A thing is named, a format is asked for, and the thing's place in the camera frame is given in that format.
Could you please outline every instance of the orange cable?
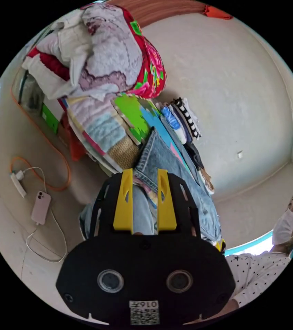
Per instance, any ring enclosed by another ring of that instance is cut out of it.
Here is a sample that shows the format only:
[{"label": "orange cable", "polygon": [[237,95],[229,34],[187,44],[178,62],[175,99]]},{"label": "orange cable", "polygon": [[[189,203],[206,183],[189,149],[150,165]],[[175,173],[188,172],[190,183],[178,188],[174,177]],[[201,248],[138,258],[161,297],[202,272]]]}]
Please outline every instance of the orange cable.
[{"label": "orange cable", "polygon": [[[71,168],[70,168],[70,165],[68,164],[65,156],[50,142],[50,140],[45,136],[45,134],[42,132],[42,130],[40,129],[40,127],[34,122],[34,120],[32,119],[32,117],[27,113],[27,111],[18,103],[18,101],[14,97],[13,92],[12,92],[12,87],[13,87],[13,84],[15,83],[15,80],[17,78],[17,75],[18,75],[19,70],[20,69],[18,69],[17,73],[15,74],[15,77],[13,79],[13,83],[12,83],[12,85],[10,87],[11,97],[12,97],[13,101],[16,103],[16,105],[22,110],[22,112],[24,113],[24,115],[29,119],[29,121],[34,125],[34,127],[42,134],[42,136],[50,144],[50,146],[63,158],[63,160],[65,162],[65,165],[66,165],[66,168],[67,168],[67,180],[66,180],[66,183],[63,186],[61,186],[61,187],[54,187],[54,186],[46,183],[46,186],[50,190],[53,190],[53,191],[63,191],[63,190],[65,190],[65,189],[68,188],[68,186],[70,185],[70,182],[71,182]],[[17,160],[23,161],[29,167],[32,167],[32,165],[26,159],[24,159],[23,157],[16,156],[16,157],[14,157],[11,160],[11,163],[10,163],[10,173],[12,173],[14,162],[17,161]],[[34,169],[32,169],[32,171],[43,182],[43,178]]]}]

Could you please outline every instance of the qr code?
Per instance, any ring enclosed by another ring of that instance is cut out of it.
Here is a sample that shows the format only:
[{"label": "qr code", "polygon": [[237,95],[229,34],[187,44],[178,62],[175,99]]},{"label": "qr code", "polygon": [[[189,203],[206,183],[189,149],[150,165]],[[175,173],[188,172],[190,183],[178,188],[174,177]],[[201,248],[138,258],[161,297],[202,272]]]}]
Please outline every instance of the qr code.
[{"label": "qr code", "polygon": [[139,326],[150,326],[160,324],[158,308],[131,308],[130,309],[130,324]]}]

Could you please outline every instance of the white shirt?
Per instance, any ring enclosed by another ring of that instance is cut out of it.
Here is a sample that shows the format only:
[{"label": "white shirt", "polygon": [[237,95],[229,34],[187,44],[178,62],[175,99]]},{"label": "white shirt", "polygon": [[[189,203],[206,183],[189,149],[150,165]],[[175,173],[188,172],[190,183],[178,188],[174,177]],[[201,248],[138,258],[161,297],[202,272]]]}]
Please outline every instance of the white shirt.
[{"label": "white shirt", "polygon": [[236,289],[231,298],[242,307],[258,297],[281,274],[290,261],[284,253],[264,252],[260,255],[229,255]]}]

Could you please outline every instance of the white face mask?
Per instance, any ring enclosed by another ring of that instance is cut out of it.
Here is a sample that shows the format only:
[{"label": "white face mask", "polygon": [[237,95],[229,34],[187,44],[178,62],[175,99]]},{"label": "white face mask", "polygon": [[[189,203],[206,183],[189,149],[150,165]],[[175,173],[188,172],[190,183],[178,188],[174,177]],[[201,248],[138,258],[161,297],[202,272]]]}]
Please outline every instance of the white face mask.
[{"label": "white face mask", "polygon": [[272,244],[278,245],[288,242],[292,238],[293,212],[287,209],[277,221],[272,231]]}]

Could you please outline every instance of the pile of clothes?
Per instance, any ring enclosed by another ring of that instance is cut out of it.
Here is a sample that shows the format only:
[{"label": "pile of clothes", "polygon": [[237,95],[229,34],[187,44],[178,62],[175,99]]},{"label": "pile of clothes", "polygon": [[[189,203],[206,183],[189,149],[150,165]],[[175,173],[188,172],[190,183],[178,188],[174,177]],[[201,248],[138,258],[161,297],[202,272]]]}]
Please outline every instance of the pile of clothes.
[{"label": "pile of clothes", "polygon": [[64,127],[80,143],[77,159],[87,153],[112,173],[133,168],[133,183],[144,189],[155,210],[154,169],[167,169],[187,183],[199,210],[202,237],[214,244],[221,239],[210,197],[214,188],[193,145],[201,136],[198,120],[186,99],[162,107],[177,111],[173,116],[181,128],[185,123],[182,143],[153,104],[165,88],[166,71],[126,9],[92,3],[71,12],[54,23],[22,67],[49,100],[60,101]]},{"label": "pile of clothes", "polygon": [[174,99],[171,103],[164,105],[157,103],[156,106],[166,118],[167,123],[173,129],[180,142],[188,152],[193,164],[199,172],[208,192],[214,194],[214,186],[211,177],[205,170],[201,161],[199,151],[194,145],[194,140],[199,140],[201,132],[198,126],[199,120],[190,109],[187,98]]}]

